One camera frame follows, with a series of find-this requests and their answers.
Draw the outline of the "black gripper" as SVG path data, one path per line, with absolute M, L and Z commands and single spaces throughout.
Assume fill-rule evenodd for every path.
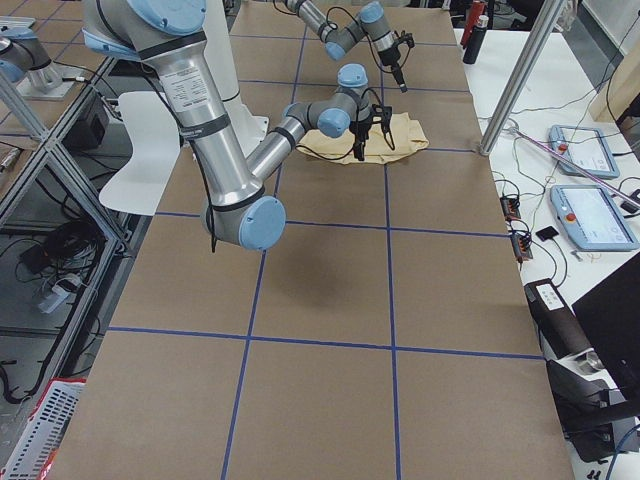
M 373 124 L 374 110 L 371 107 L 360 109 L 352 121 L 354 135 L 353 155 L 357 161 L 365 160 L 365 146 L 369 139 L 369 131 Z
M 392 74 L 400 90 L 403 93 L 407 92 L 408 87 L 400 65 L 401 54 L 399 47 L 396 44 L 392 44 L 384 50 L 378 50 L 378 57 L 380 60 L 381 70 L 384 73 Z

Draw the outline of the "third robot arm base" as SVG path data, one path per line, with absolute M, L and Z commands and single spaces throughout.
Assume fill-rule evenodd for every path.
M 81 67 L 55 63 L 35 32 L 26 26 L 1 28 L 1 73 L 26 99 L 63 99 L 84 80 Z

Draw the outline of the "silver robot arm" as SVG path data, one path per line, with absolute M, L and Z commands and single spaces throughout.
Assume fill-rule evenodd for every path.
M 171 115 L 199 163 L 207 193 L 204 224 L 214 241 L 271 248 L 283 233 L 286 211 L 266 194 L 265 180 L 308 131 L 338 138 L 372 116 L 366 71 L 347 64 L 331 98 L 290 105 L 281 123 L 245 155 L 205 58 L 209 34 L 229 39 L 219 2 L 86 1 L 83 14 L 88 48 L 140 62 L 158 75 Z
M 324 13 L 313 1 L 283 1 L 283 4 L 288 15 L 297 16 L 315 32 L 331 59 L 342 60 L 359 42 L 365 40 L 372 54 L 378 57 L 376 65 L 379 70 L 391 75 L 402 92 L 408 91 L 402 68 L 409 52 L 415 47 L 413 35 L 392 30 L 379 1 L 367 3 L 356 14 L 345 11 L 350 21 L 344 26 L 330 18 L 332 11 L 340 10 L 339 6 L 330 7 Z

